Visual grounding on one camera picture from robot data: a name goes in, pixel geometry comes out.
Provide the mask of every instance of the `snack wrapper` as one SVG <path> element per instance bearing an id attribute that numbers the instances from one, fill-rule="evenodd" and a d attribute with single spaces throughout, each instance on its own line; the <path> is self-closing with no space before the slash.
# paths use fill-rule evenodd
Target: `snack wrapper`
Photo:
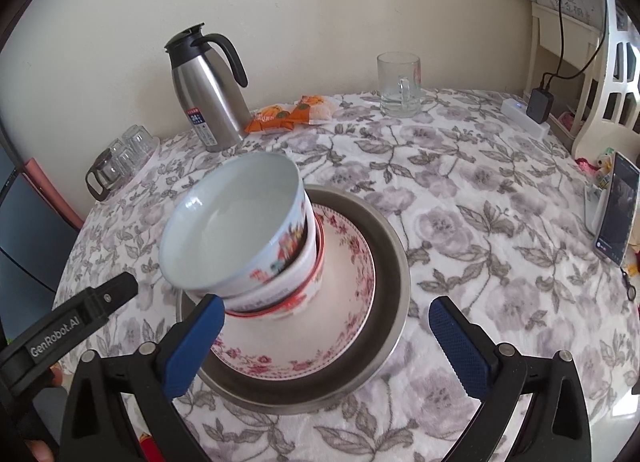
<path id="1" fill-rule="evenodd" d="M 302 96 L 295 105 L 271 105 L 258 110 L 244 129 L 257 132 L 290 132 L 296 124 L 323 124 L 330 121 L 340 103 L 329 96 Z"/>

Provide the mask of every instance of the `wall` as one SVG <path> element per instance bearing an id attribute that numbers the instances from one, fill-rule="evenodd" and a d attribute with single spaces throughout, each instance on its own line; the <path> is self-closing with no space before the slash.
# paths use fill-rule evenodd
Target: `wall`
<path id="1" fill-rule="evenodd" d="M 84 172 L 110 140 L 134 123 L 188 128 L 163 46 L 198 22 L 235 44 L 250 108 L 374 89 L 387 50 L 420 55 L 426 87 L 522 92 L 526 79 L 526 0 L 34 0 L 0 55 L 0 110 L 82 216 Z"/>

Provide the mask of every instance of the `floral tablecloth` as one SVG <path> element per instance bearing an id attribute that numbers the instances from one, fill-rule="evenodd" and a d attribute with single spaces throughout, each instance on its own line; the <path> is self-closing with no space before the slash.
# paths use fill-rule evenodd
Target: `floral tablecloth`
<path id="1" fill-rule="evenodd" d="M 196 378 L 175 401 L 213 460 L 439 460 L 478 407 L 431 334 L 427 309 L 448 294 L 496 342 L 523 354 L 575 358 L 592 422 L 638 380 L 638 313 L 620 272 L 599 260 L 583 222 L 586 179 L 555 137 L 530 139 L 500 114 L 503 94 L 426 90 L 422 112 L 385 118 L 374 94 L 338 96 L 322 126 L 251 135 L 207 153 L 193 131 L 162 142 L 138 185 L 94 206 L 56 296 L 65 301 L 124 270 L 140 293 L 63 359 L 73 372 L 89 348 L 132 353 L 175 322 L 176 292 L 162 278 L 159 242 L 181 195 L 233 155 L 285 153 L 308 183 L 333 185 L 377 207 L 398 232 L 412 300 L 398 348 L 380 373 L 340 404 L 267 416 L 225 402 Z M 506 457 L 528 402 L 500 442 Z M 144 429 L 134 401 L 132 421 Z"/>

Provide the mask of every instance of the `blue textured pad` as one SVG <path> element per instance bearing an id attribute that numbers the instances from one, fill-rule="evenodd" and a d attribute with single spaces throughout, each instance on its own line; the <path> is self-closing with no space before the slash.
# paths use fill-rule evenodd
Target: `blue textured pad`
<path id="1" fill-rule="evenodd" d="M 489 366 L 442 302 L 429 307 L 429 327 L 469 397 L 485 400 L 489 395 Z"/>
<path id="2" fill-rule="evenodd" d="M 225 305 L 217 296 L 166 362 L 162 390 L 168 398 L 184 395 L 225 324 Z"/>

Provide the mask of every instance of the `pink bar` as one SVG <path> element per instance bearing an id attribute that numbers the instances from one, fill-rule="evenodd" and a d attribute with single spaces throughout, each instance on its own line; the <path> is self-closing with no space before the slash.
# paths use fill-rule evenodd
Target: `pink bar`
<path id="1" fill-rule="evenodd" d="M 40 191 L 47 202 L 51 204 L 53 209 L 65 217 L 71 225 L 79 230 L 82 227 L 82 224 L 84 224 L 84 220 L 82 220 L 78 214 L 71 209 L 71 206 L 66 203 L 62 198 L 62 195 L 58 193 L 58 190 L 53 187 L 53 184 L 44 174 L 36 160 L 34 158 L 30 158 L 24 165 L 24 169 L 26 170 L 31 183 L 38 189 L 38 191 Z"/>

